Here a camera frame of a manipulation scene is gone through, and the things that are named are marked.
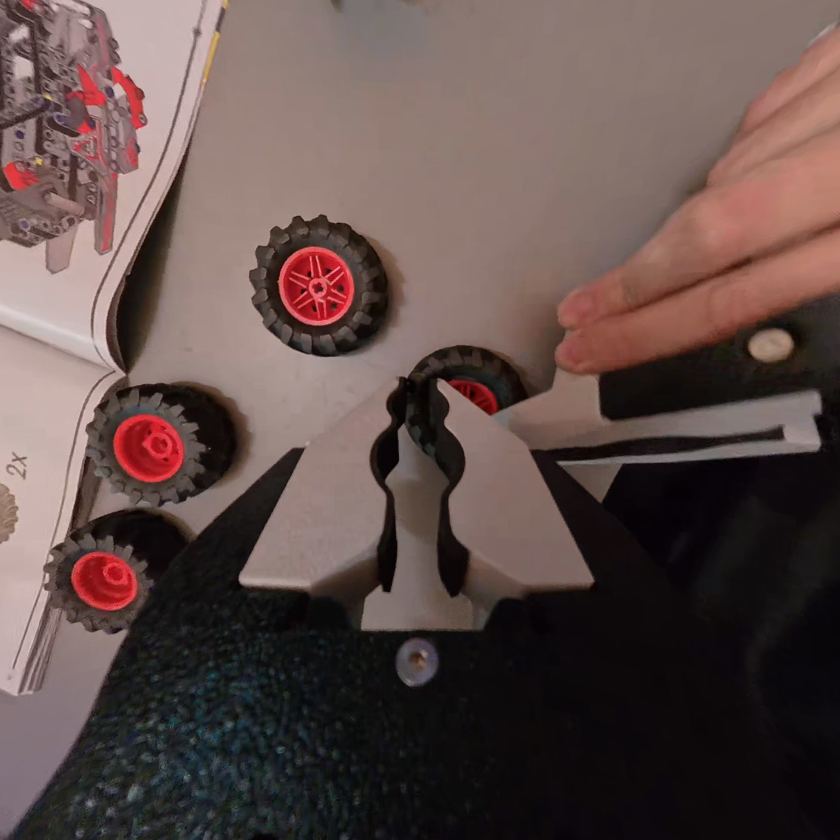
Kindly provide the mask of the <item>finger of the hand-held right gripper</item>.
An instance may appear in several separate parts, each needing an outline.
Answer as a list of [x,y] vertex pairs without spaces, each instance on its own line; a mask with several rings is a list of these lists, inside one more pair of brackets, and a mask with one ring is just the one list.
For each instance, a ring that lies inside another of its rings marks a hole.
[[814,420],[737,434],[658,435],[556,448],[553,460],[603,501],[626,466],[681,466],[697,462],[813,454],[823,449]]
[[614,421],[602,414],[596,376],[559,371],[547,392],[501,410],[494,420],[531,450],[553,452],[635,437],[737,434],[786,423],[817,423],[822,412],[819,393],[805,391]]

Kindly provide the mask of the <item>person's black clothing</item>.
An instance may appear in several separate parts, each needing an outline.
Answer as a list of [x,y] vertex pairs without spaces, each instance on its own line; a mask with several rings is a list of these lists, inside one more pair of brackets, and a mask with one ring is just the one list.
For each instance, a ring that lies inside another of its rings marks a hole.
[[838,838],[838,432],[812,454],[625,465],[604,505],[736,638],[813,838]]

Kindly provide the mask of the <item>white instruction booklet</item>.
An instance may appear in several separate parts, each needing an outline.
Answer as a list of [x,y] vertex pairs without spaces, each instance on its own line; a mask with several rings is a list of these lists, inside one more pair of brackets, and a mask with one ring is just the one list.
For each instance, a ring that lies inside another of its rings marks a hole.
[[124,281],[181,168],[229,2],[1,2],[1,688],[43,684],[49,552],[125,365]]

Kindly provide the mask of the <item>small red rim toy wheel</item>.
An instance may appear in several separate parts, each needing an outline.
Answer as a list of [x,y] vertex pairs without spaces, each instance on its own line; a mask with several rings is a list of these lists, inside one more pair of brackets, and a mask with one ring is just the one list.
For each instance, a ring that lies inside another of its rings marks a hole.
[[425,356],[407,378],[405,426],[415,445],[431,458],[435,457],[437,430],[429,414],[428,383],[437,379],[449,383],[489,415],[528,397],[519,373],[506,359],[490,350],[458,344]]
[[291,350],[322,358],[366,347],[385,324],[390,284],[373,245],[325,215],[274,226],[255,250],[251,299]]

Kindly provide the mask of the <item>grey desk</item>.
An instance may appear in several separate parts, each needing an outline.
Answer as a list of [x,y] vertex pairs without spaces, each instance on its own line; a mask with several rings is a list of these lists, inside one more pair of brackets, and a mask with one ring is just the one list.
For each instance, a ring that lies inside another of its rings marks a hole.
[[[442,345],[549,384],[563,294],[654,232],[837,7],[232,2],[172,227],[120,325],[139,382],[214,386],[245,424],[234,475],[184,520]],[[346,360],[283,350],[248,302],[269,227],[319,213],[373,240],[395,287],[384,333]]]

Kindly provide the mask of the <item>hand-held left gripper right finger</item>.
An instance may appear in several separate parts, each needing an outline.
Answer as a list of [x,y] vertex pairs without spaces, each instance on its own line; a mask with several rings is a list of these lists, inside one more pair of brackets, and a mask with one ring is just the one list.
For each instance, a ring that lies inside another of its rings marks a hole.
[[428,386],[440,499],[437,567],[482,628],[500,601],[587,591],[594,577],[529,448],[443,380]]

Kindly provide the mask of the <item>person's right hand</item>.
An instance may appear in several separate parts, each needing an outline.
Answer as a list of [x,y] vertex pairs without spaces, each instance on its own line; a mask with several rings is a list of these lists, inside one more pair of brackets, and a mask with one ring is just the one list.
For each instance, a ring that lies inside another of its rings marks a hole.
[[600,374],[707,346],[838,292],[839,28],[744,113],[703,188],[560,304],[554,359]]

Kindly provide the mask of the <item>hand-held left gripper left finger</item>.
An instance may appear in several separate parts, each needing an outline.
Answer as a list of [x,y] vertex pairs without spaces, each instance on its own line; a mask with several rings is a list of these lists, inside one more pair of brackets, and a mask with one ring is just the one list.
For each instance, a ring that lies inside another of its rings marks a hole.
[[303,450],[238,581],[258,592],[328,598],[361,626],[364,601],[391,590],[396,513],[387,477],[399,461],[407,382],[388,381]]

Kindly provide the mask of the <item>large red rim toy wheel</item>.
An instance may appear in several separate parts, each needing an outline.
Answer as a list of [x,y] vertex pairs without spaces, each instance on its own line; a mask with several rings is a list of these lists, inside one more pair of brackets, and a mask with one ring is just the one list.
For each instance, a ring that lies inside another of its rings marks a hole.
[[194,385],[126,387],[103,399],[87,425],[94,474],[134,505],[199,496],[225,477],[237,450],[228,410]]
[[127,630],[190,541],[178,519],[148,508],[95,518],[50,550],[48,605],[90,633]]

